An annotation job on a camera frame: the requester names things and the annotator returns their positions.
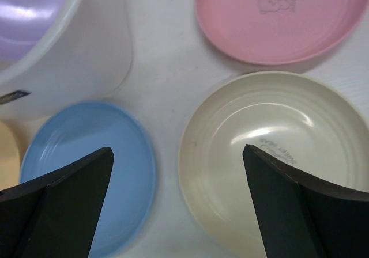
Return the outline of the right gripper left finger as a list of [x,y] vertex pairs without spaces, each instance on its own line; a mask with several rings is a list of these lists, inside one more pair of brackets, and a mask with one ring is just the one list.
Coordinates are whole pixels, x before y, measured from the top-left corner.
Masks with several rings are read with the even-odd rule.
[[1,191],[1,257],[88,257],[114,154],[103,147]]

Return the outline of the purple plate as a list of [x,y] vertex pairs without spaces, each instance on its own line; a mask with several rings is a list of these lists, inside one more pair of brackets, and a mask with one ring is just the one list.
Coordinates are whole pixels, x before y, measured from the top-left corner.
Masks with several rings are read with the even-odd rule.
[[65,0],[1,0],[1,59],[23,58],[44,36]]

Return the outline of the cream plate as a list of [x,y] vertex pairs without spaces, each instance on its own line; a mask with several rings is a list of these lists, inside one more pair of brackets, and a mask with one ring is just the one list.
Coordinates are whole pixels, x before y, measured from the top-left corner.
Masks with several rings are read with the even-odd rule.
[[179,148],[179,181],[192,215],[238,257],[265,257],[243,149],[344,187],[368,191],[368,121],[312,78],[264,71],[214,91],[190,119]]

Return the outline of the pink plate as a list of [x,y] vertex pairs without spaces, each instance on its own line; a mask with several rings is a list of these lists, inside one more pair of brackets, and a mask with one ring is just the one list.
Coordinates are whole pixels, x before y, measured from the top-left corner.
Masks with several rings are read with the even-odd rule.
[[357,26],[368,0],[195,0],[201,31],[221,52],[256,65],[322,55]]

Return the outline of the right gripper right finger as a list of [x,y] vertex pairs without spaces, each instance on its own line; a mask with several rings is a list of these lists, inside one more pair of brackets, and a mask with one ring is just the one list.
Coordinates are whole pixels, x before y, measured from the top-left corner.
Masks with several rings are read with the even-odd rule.
[[368,193],[254,145],[245,146],[243,162],[267,257],[368,257]]

